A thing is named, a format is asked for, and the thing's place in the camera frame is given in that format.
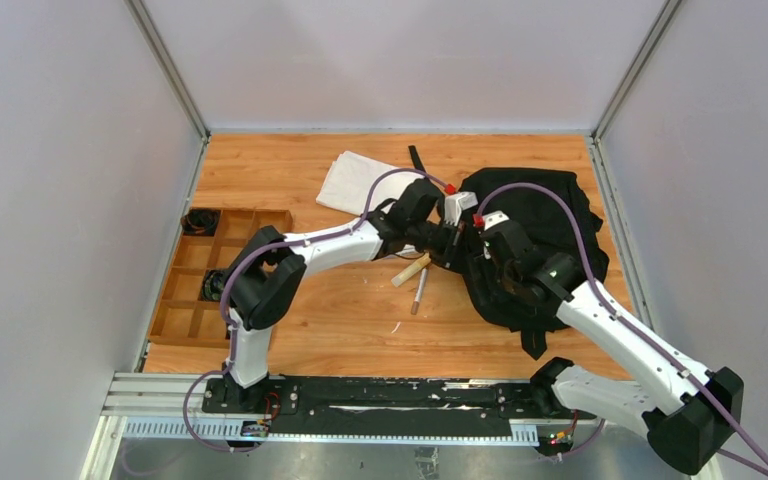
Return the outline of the brown capped white marker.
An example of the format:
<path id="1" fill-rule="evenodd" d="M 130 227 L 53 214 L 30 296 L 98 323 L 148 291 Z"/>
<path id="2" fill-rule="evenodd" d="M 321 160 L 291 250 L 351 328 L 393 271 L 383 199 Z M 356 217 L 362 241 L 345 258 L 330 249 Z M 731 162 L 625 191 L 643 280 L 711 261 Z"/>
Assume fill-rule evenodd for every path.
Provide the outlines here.
<path id="1" fill-rule="evenodd" d="M 416 315 L 419 311 L 421 300 L 423 298 L 423 294 L 427 285 L 427 278 L 428 278 L 429 268 L 425 267 L 420 273 L 419 273 L 419 280 L 418 285 L 416 289 L 416 293 L 414 295 L 412 304 L 411 304 L 411 310 L 410 313 L 412 315 Z"/>

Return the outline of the black student backpack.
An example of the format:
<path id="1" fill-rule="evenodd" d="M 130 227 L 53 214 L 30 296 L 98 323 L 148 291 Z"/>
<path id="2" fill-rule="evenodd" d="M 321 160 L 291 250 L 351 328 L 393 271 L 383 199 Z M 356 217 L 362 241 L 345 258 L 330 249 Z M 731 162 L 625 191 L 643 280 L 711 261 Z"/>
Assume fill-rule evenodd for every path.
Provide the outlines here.
<path id="1" fill-rule="evenodd" d="M 452 272 L 462 276 L 479 316 L 519 333 L 522 349 L 539 359 L 547 350 L 547 334 L 564 329 L 556 311 L 585 281 L 584 269 L 591 268 L 599 281 L 607 276 L 610 260 L 598 241 L 603 221 L 571 171 L 485 167 L 464 178 L 460 190 L 473 192 L 486 212 L 500 210 L 509 221 L 484 231 L 473 218 L 476 208 L 464 214 L 463 270 Z M 480 256 L 499 263 L 522 259 L 526 301 L 495 301 Z"/>

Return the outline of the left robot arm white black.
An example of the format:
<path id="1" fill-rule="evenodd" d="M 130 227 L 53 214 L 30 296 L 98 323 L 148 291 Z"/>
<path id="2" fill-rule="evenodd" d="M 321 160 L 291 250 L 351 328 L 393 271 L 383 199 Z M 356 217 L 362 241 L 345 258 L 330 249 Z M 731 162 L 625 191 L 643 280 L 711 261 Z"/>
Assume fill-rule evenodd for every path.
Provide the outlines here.
<path id="1" fill-rule="evenodd" d="M 472 192 L 416 179 L 397 198 L 367 203 L 356 219 L 315 232 L 256 232 L 223 276 L 220 313 L 230 332 L 224 376 L 228 400 L 243 413 L 266 400 L 268 350 L 273 327 L 288 313 L 308 277 L 350 263 L 373 262 L 406 246 L 449 266 L 464 214 L 476 207 Z"/>

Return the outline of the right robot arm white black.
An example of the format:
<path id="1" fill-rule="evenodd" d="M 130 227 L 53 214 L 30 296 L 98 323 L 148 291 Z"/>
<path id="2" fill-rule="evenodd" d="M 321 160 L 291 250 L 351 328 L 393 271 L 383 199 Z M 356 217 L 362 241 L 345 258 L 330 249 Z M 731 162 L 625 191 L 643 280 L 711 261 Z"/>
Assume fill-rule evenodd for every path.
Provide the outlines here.
<path id="1" fill-rule="evenodd" d="M 480 265 L 492 285 L 539 314 L 584 334 L 632 377 L 615 381 L 560 357 L 532 378 L 531 403 L 544 417 L 582 410 L 643 437 L 673 469 L 700 473 L 738 430 L 744 381 L 712 370 L 658 336 L 595 279 L 584 258 L 548 255 L 501 212 L 476 220 Z"/>

